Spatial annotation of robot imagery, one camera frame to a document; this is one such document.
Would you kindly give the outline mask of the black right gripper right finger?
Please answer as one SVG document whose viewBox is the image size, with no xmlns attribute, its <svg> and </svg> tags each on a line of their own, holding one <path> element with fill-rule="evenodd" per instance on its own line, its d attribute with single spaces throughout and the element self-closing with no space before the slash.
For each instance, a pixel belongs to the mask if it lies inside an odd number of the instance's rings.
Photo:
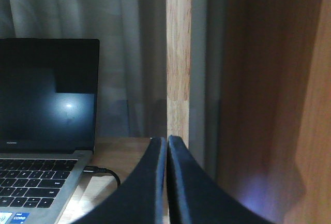
<svg viewBox="0 0 331 224">
<path fill-rule="evenodd" d="M 167 194 L 170 223 L 268 223 L 224 192 L 179 136 L 169 136 Z"/>
</svg>

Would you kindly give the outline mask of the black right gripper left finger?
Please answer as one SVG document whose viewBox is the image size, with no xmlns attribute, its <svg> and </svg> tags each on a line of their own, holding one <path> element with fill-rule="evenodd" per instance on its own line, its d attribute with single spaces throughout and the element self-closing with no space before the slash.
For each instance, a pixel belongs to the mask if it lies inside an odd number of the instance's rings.
<svg viewBox="0 0 331 224">
<path fill-rule="evenodd" d="M 75 223 L 163 223 L 166 157 L 166 140 L 151 138 L 144 155 L 119 188 Z"/>
</svg>

